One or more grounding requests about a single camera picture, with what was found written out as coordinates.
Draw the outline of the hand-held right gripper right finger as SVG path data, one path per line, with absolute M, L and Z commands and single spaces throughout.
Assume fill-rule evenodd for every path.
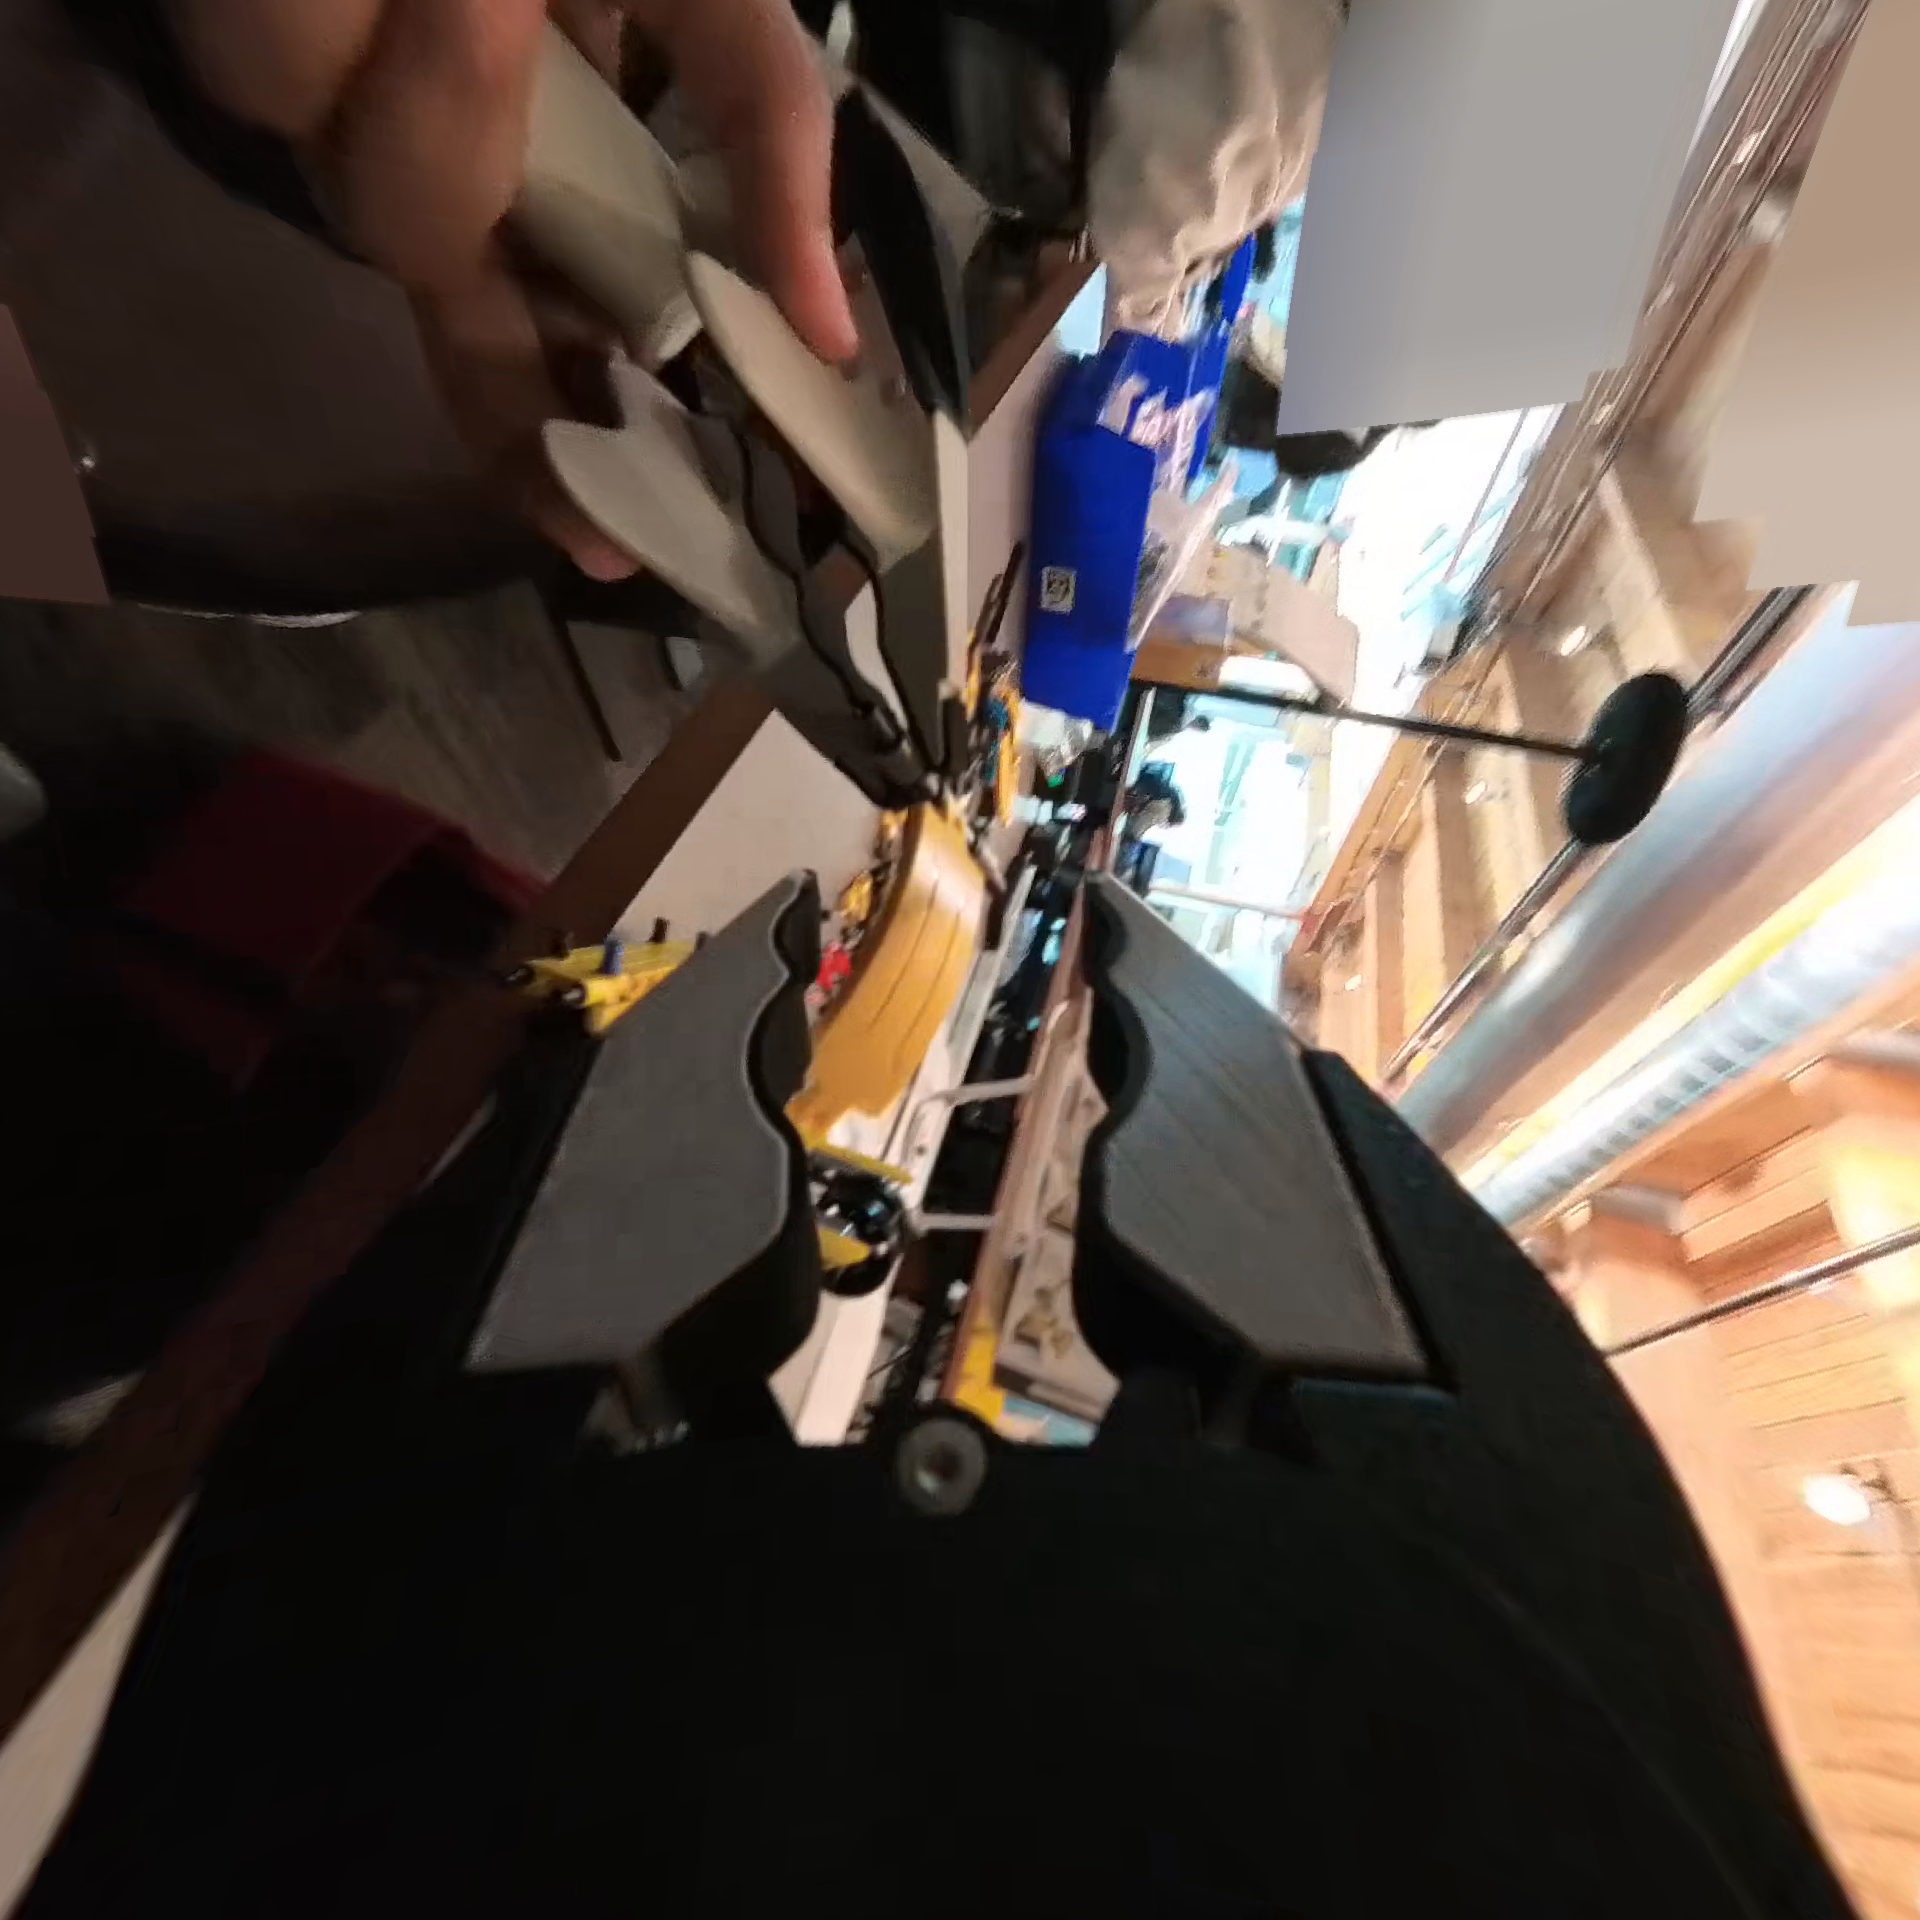
M 1116 876 L 1081 888 L 1099 1102 L 1070 1298 L 1114 1380 L 1427 1382 L 1427 1353 L 1286 1023 Z

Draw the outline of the pile of small toy parts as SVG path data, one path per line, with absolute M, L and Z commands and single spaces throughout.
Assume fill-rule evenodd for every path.
M 1019 799 L 1021 679 L 1017 653 L 1004 629 L 1017 603 L 1024 567 L 1026 544 L 1017 540 L 988 583 L 968 640 L 962 690 L 966 725 L 951 792 L 958 819 L 974 841 L 985 828 L 1009 824 Z

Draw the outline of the yellow ribbed toy bucket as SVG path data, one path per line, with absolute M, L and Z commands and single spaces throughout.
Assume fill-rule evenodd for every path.
M 985 874 L 947 809 L 907 813 L 883 896 L 815 1023 L 804 1089 L 786 1107 L 804 1140 L 900 1104 L 962 994 L 985 900 Z

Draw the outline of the yellow toy vehicle assembly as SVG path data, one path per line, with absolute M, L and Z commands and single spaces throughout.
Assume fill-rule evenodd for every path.
M 557 944 L 500 976 L 505 993 L 570 1017 L 585 1037 L 600 1040 L 697 953 L 696 942 L 673 940 L 663 921 L 652 939 L 626 935 L 588 944 Z

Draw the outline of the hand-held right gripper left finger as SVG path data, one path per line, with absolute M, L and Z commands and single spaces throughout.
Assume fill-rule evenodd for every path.
M 468 1346 L 468 1370 L 763 1389 L 813 1326 L 805 1152 L 787 1116 L 820 963 L 810 871 L 775 879 L 596 1044 Z

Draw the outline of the black toy wheel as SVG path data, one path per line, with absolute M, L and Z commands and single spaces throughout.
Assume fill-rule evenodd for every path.
M 805 1162 L 822 1288 L 838 1301 L 868 1298 L 900 1263 L 911 1175 L 832 1143 L 812 1144 Z

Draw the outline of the blue plastic storage bin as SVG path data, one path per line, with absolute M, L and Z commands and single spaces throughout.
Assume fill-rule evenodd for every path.
M 1097 732 L 1122 715 L 1148 617 L 1193 523 L 1234 327 L 1116 331 L 1068 357 L 1031 444 L 1019 690 Z

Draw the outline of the silver ventilation duct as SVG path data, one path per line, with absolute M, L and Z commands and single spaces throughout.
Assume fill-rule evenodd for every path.
M 1398 1098 L 1504 1222 L 1916 963 L 1916 704 L 1739 713 Z

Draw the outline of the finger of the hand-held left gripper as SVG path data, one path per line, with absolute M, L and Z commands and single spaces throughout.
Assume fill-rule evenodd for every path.
M 868 799 L 940 799 L 966 747 L 968 441 L 901 378 L 840 372 L 709 254 L 685 289 L 754 412 L 732 426 L 741 528 L 792 644 L 787 723 Z
M 550 420 L 540 444 L 570 509 L 659 600 L 646 623 L 751 674 L 863 799 L 920 801 L 923 753 L 900 698 L 856 659 L 845 600 L 805 557 L 786 458 L 628 363 L 611 375 L 618 426 Z

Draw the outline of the dark red cloth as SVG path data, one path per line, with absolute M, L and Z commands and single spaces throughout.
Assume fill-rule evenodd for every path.
M 250 750 L 163 827 L 104 950 L 128 999 L 242 1089 L 325 1017 L 487 959 L 541 888 L 422 805 Z

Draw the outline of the beige jacket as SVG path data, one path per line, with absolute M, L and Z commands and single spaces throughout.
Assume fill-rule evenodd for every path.
M 1112 15 L 1085 230 L 1107 322 L 1171 336 L 1189 289 L 1301 197 L 1349 6 L 1141 2 Z

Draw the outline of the person's left hand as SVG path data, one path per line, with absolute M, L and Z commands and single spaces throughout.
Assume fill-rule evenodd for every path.
M 299 156 L 334 235 L 408 303 L 468 454 L 570 564 L 638 564 L 555 484 L 541 434 L 583 420 L 611 325 L 516 253 L 509 217 L 544 23 L 611 83 L 626 29 L 717 151 L 732 232 L 793 334 L 857 347 L 832 223 L 834 108 L 790 5 L 175 2 L 168 27 L 204 95 Z

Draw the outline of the black round lamp on rod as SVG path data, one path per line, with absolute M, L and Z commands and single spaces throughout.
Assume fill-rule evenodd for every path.
M 1637 830 L 1668 790 L 1691 731 L 1690 690 L 1668 674 L 1641 674 L 1615 686 L 1577 739 L 1373 713 L 1325 695 L 1230 686 L 1219 697 L 1234 708 L 1365 728 L 1446 750 L 1557 762 L 1564 769 L 1557 819 L 1579 851 L 1610 849 Z

